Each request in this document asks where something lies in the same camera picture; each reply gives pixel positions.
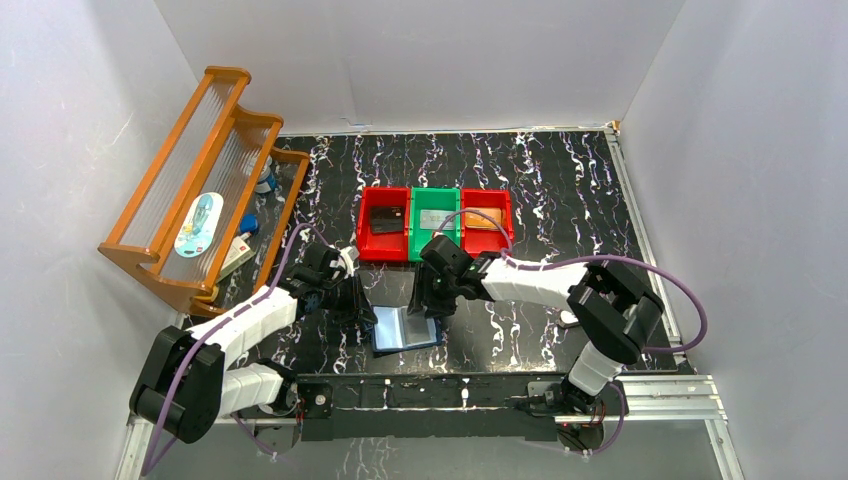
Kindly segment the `black card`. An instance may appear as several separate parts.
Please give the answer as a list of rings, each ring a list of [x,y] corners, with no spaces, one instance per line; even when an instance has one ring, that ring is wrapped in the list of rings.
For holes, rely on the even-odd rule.
[[[375,206],[368,211],[370,231],[375,235],[402,233],[406,227],[402,206]]]

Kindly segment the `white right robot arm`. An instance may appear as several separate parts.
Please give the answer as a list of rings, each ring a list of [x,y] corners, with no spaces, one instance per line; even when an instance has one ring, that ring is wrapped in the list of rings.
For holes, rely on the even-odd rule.
[[[627,268],[625,257],[598,255],[555,266],[494,251],[472,256],[438,235],[420,258],[410,314],[449,317],[460,297],[571,313],[588,338],[563,381],[564,403],[577,414],[590,413],[624,366],[640,359],[665,310],[651,287]]]

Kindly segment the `blue leather card holder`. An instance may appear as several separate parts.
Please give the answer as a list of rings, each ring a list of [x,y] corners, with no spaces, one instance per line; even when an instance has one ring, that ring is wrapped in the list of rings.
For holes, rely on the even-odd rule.
[[[371,340],[376,358],[443,343],[441,326],[434,318],[408,314],[405,307],[375,306],[373,310],[377,322],[371,329]]]

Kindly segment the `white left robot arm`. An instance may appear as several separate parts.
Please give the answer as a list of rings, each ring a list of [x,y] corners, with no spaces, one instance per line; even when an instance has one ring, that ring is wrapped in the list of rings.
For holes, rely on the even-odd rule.
[[[187,330],[158,333],[130,396],[133,414],[194,443],[219,418],[257,407],[275,416],[297,409],[297,375],[271,359],[236,367],[266,337],[323,310],[342,322],[375,323],[356,272],[358,250],[312,244],[270,286]]]

